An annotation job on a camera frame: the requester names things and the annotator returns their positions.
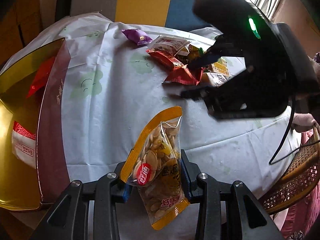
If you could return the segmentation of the dark red snack packet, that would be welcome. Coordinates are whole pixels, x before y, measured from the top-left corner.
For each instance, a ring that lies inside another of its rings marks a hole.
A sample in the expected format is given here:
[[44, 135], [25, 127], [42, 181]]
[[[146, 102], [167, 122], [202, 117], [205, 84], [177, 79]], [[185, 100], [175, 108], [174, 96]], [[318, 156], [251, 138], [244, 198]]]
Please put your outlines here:
[[147, 49], [146, 52], [169, 71], [173, 71], [184, 66], [182, 62], [164, 50]]

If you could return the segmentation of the red gold snack packet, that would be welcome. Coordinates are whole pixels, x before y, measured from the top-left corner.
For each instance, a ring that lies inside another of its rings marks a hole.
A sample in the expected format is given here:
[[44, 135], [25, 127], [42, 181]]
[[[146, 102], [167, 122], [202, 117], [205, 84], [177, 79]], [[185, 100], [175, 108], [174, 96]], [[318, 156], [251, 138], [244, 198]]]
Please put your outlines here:
[[39, 69], [37, 70], [36, 75], [30, 85], [27, 98], [34, 95], [39, 89], [47, 84], [54, 62], [55, 56], [52, 56], [40, 64]]

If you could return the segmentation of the purple snack packet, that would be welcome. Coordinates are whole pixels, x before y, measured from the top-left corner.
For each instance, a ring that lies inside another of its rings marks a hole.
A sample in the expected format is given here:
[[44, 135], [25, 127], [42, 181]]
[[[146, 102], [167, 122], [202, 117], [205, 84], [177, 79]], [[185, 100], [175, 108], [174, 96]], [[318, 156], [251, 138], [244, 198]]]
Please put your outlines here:
[[153, 39], [141, 29], [123, 29], [121, 32], [128, 40], [134, 42], [138, 46], [145, 46], [153, 41]]

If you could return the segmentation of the orange snack packet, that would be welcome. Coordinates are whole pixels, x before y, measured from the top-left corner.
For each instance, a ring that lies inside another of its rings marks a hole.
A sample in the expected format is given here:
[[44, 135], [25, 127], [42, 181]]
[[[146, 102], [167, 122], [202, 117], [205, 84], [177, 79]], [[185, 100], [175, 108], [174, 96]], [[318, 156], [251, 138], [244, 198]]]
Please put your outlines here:
[[[202, 48], [189, 45], [188, 64], [193, 63], [203, 55], [204, 51]], [[217, 62], [210, 63], [204, 67], [188, 67], [188, 69], [192, 77], [197, 81], [197, 84], [200, 83], [202, 85], [218, 87], [225, 83], [230, 77], [227, 62], [222, 58], [219, 58]]]

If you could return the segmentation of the white cloud-print tablecloth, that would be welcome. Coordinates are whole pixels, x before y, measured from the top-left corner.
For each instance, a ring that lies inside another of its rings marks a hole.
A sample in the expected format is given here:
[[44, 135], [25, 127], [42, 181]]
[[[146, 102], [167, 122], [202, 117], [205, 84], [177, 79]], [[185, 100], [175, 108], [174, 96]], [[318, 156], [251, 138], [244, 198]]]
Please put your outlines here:
[[243, 181], [260, 198], [291, 163], [301, 136], [280, 141], [291, 110], [275, 118], [216, 121], [202, 101], [164, 83], [165, 70], [122, 33], [128, 25], [99, 13], [54, 23], [5, 64], [65, 38], [71, 56], [62, 94], [62, 137], [70, 180], [94, 181], [125, 161], [145, 125], [160, 111], [183, 109], [180, 146], [218, 181]]

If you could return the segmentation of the yellow blue grey chair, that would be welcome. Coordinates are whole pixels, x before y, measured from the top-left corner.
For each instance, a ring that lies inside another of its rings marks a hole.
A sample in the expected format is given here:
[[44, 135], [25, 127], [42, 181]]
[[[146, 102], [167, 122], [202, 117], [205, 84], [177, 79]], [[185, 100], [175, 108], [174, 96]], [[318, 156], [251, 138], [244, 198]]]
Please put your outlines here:
[[194, 0], [56, 0], [55, 20], [100, 12], [109, 20], [191, 31], [207, 27], [192, 12]]

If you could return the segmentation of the white red packet in box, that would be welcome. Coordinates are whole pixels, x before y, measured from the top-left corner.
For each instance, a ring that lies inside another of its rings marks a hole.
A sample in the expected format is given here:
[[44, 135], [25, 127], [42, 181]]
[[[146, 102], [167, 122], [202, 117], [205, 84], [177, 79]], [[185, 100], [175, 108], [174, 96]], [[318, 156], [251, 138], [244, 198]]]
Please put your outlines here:
[[14, 121], [11, 134], [12, 153], [31, 168], [36, 168], [36, 134]]

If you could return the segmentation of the yellow pumpkin seed packet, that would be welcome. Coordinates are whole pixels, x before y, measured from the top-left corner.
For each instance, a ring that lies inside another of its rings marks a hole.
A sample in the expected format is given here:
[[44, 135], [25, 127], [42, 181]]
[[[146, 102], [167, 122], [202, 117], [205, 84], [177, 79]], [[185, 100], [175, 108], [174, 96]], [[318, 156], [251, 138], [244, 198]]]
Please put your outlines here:
[[184, 195], [179, 132], [180, 106], [156, 114], [141, 131], [120, 172], [120, 179], [138, 189], [153, 229], [161, 230], [188, 205]]

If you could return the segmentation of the maroon gold gift box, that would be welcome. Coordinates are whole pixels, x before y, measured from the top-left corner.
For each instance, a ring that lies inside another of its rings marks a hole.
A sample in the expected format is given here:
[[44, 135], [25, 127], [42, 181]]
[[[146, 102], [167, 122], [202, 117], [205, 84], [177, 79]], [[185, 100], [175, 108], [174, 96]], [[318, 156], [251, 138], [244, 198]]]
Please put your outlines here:
[[[27, 98], [40, 64], [55, 56], [47, 84]], [[64, 38], [50, 42], [1, 74], [1, 208], [23, 212], [55, 202], [70, 182], [62, 139], [62, 93], [71, 56]], [[36, 134], [36, 168], [12, 153], [14, 121]]]

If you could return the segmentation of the red foil snack packet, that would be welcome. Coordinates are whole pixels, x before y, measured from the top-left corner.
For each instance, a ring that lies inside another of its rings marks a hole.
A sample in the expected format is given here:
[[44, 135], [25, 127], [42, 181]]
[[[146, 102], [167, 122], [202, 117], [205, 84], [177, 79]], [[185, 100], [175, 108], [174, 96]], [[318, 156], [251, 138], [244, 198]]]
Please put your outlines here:
[[204, 67], [189, 69], [187, 65], [174, 69], [164, 82], [179, 83], [182, 85], [196, 86], [200, 83]]

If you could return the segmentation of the white red snack packet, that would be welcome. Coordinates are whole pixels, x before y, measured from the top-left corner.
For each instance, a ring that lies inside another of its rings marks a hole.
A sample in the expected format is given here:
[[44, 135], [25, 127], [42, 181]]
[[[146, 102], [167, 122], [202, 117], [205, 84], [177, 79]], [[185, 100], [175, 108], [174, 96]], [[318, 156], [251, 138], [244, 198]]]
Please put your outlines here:
[[180, 37], [160, 35], [148, 45], [148, 49], [163, 50], [169, 53], [171, 56], [175, 56], [189, 43], [190, 41]]

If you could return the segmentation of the wicker chair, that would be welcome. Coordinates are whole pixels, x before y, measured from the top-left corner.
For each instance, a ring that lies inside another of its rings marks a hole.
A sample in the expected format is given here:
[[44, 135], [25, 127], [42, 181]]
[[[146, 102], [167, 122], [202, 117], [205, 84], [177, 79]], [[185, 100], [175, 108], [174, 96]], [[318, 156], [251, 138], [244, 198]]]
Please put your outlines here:
[[306, 197], [319, 182], [319, 132], [296, 153], [290, 166], [259, 202], [269, 215], [283, 211]]

